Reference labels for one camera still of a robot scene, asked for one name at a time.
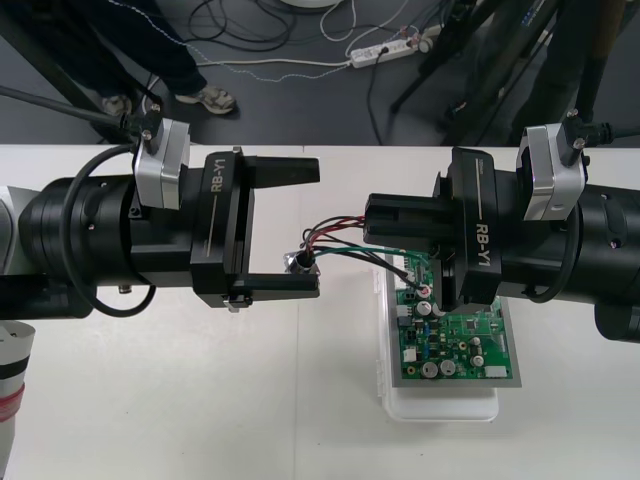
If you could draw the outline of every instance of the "white cylinder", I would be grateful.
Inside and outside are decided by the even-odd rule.
[[[0,322],[0,368],[23,361],[29,357],[35,333],[35,329],[26,323]],[[25,373],[26,370],[11,378],[0,380],[0,403],[2,399],[15,396],[22,390]],[[0,422],[0,479],[4,478],[9,456],[11,455],[15,425],[15,415],[12,415],[11,418],[4,422]]]

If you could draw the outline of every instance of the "shoe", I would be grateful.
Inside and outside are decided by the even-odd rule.
[[[176,100],[189,105],[201,103],[214,115],[225,115],[236,108],[236,100],[226,91],[207,85],[195,95],[176,95]]]
[[[107,115],[119,117],[125,113],[131,113],[133,102],[126,95],[114,95],[102,99],[102,110]]]

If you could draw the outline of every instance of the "robotic arm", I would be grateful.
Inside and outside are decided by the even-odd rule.
[[[526,129],[516,173],[455,148],[433,198],[370,196],[365,241],[429,252],[443,311],[496,295],[591,303],[604,337],[640,343],[640,193],[588,185],[583,154],[615,136],[572,111]]]

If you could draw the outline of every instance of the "green circuit board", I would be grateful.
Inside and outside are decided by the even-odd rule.
[[[403,379],[513,378],[499,298],[473,315],[443,315],[433,297],[428,257],[405,258],[403,269],[415,283],[428,287],[418,292],[402,281],[396,283]]]

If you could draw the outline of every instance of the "power strip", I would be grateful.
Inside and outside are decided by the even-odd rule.
[[[380,51],[387,47],[389,52],[383,53],[378,63],[388,62],[396,58],[408,57],[418,51],[417,46],[411,46],[408,40],[394,40],[393,42],[375,45],[373,47],[352,50],[351,64],[354,68],[368,67],[376,63]]]

